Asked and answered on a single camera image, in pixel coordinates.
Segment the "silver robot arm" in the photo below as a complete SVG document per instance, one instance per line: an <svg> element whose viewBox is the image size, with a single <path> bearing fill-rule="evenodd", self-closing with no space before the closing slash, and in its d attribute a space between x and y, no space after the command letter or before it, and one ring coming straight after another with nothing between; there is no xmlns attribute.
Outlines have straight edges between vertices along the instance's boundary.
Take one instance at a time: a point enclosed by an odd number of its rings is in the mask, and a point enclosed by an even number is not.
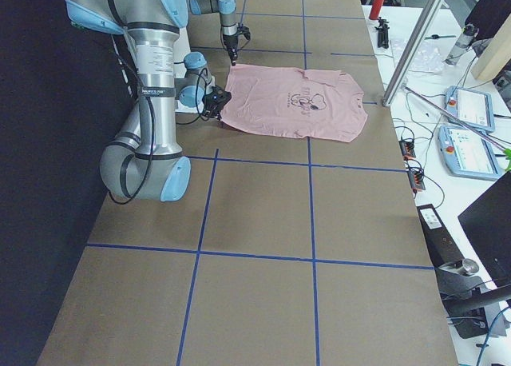
<svg viewBox="0 0 511 366"><path fill-rule="evenodd" d="M230 63L238 60L241 25L236 21L236 0L188 0L194 15L218 14L220 17L220 38Z"/></svg>
<svg viewBox="0 0 511 366"><path fill-rule="evenodd" d="M65 0L70 20L88 30L122 35L133 48L131 70L138 99L101 156L100 174L111 199L178 201L188 188L191 162L176 140L176 104L207 110L228 101L200 53L182 57L179 38L188 24L187 0Z"/></svg>

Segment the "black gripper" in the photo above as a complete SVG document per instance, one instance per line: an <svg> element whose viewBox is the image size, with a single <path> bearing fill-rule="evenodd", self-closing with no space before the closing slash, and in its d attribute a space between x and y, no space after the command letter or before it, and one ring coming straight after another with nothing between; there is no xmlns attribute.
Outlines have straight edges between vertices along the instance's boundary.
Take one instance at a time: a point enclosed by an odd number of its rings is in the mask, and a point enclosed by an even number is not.
<svg viewBox="0 0 511 366"><path fill-rule="evenodd" d="M223 34L222 41L224 48L228 52L231 66L236 65L237 54L238 54L238 34Z"/></svg>
<svg viewBox="0 0 511 366"><path fill-rule="evenodd" d="M201 116L205 119L216 119L219 122L223 121L223 118L220 114L221 110L224 106L214 105L210 102L209 94L206 94L203 98L204 108L201 113Z"/></svg>

